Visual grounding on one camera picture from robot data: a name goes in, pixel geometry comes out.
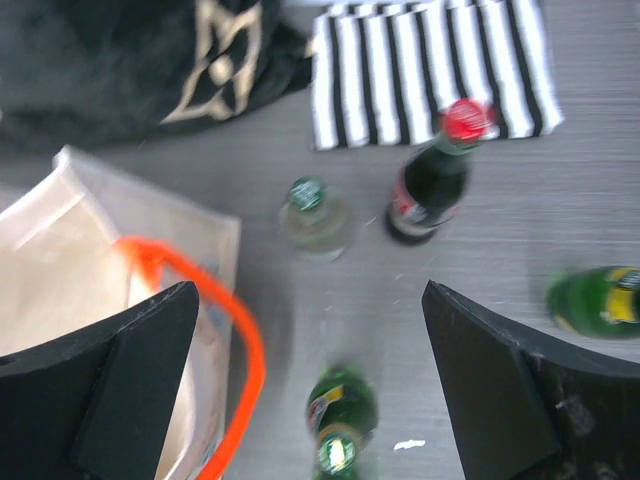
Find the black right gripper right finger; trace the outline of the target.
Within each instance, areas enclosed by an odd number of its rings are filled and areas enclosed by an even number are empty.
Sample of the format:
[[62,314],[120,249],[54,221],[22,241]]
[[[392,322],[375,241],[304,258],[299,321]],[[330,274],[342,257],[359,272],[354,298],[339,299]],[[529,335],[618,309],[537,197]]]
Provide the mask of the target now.
[[638,478],[638,364],[435,281],[422,308],[465,478]]

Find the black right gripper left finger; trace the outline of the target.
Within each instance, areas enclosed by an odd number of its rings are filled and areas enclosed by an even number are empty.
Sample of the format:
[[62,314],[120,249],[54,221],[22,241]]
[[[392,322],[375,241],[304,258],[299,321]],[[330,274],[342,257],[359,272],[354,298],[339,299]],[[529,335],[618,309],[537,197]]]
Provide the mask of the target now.
[[198,312],[182,281],[2,356],[2,478],[154,478]]

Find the beige canvas bag orange handles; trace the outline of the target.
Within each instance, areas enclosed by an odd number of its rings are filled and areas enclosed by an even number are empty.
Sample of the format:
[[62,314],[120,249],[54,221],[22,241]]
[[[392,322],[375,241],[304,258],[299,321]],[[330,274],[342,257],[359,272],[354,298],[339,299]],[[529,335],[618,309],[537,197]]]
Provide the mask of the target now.
[[1,358],[195,284],[195,331],[152,479],[222,478],[266,377],[259,328],[234,292],[239,220],[71,146],[22,196],[3,191],[1,206]]

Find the cola bottle red cap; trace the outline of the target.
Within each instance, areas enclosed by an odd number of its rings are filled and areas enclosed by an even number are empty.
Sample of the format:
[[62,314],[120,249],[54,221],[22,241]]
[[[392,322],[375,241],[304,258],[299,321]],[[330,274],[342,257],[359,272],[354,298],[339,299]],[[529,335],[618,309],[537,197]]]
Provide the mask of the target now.
[[385,216],[394,240],[424,244],[452,219],[466,192],[471,154],[491,124],[490,108],[470,98],[441,114],[435,137],[396,176]]

